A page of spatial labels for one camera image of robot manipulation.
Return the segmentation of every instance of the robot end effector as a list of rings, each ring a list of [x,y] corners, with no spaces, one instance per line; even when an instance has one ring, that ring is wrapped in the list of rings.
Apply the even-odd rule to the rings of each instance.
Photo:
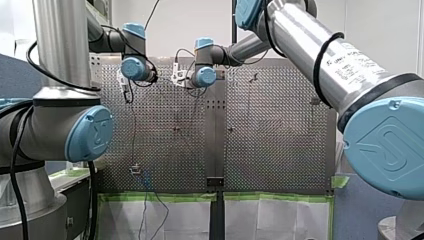
[[[155,82],[157,72],[146,56],[146,33],[137,23],[126,23],[122,31],[116,28],[103,29],[87,10],[89,48],[95,53],[122,53],[121,72],[124,77],[136,82]]]

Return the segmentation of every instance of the white plastic sheet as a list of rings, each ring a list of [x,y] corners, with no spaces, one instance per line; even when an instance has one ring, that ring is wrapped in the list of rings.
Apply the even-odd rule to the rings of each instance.
[[[330,240],[332,199],[226,194],[226,240]]]
[[[99,240],[209,240],[212,195],[164,195],[160,203],[149,193],[143,226],[144,193],[100,197]]]

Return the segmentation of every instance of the pegboard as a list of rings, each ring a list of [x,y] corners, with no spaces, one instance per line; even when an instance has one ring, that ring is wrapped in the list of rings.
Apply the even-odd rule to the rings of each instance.
[[[94,56],[92,73],[102,82],[102,104],[114,116],[114,136],[100,172],[102,192],[143,190],[141,178],[129,173],[140,164],[150,188],[162,192],[204,192],[204,98],[194,98],[167,79],[172,60],[156,60],[161,79],[135,87],[126,104],[116,80],[119,56]]]
[[[325,194],[334,173],[335,113],[285,59],[227,74],[225,191]]]
[[[136,163],[162,192],[210,190],[206,173],[211,168],[216,177],[224,177],[224,191],[325,194],[331,189],[335,113],[315,104],[312,85],[288,60],[231,68],[224,88],[215,84],[198,99],[167,80],[173,58],[152,60],[161,79],[134,89],[135,101],[129,105],[116,80],[120,57],[92,57],[93,79],[101,82],[102,102],[115,118],[101,191],[142,190],[140,180],[129,174]],[[191,63],[182,61],[184,69]],[[219,106],[213,99],[222,105],[216,118],[207,109]],[[214,126],[211,140],[206,132]]]

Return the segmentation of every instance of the robotic arm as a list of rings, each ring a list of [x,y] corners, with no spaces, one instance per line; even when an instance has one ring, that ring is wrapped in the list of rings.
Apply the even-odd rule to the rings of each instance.
[[[155,82],[157,71],[146,57],[144,27],[136,23],[124,24],[123,30],[99,25],[87,10],[89,49],[95,53],[122,53],[121,72],[131,81]]]
[[[424,200],[423,79],[388,72],[315,16],[310,0],[238,0],[236,22],[254,34],[226,48],[198,39],[192,85],[212,84],[214,64],[239,66],[271,47],[282,51],[339,113],[354,170],[380,191]]]
[[[94,175],[92,161],[112,138],[111,112],[91,86],[89,49],[122,52],[131,81],[154,82],[157,72],[141,25],[107,32],[91,14],[87,20],[84,0],[34,0],[34,12],[40,66],[29,62],[44,75],[42,89],[31,100],[0,101],[0,236],[64,240],[66,197],[54,192],[44,162],[89,162]],[[52,230],[39,231],[44,224]]]

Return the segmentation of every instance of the metal stand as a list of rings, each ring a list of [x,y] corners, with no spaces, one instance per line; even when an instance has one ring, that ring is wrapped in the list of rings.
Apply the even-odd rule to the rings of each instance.
[[[47,208],[28,215],[29,238],[31,240],[66,240],[66,197],[57,195]],[[2,239],[21,240],[20,220],[0,222]]]

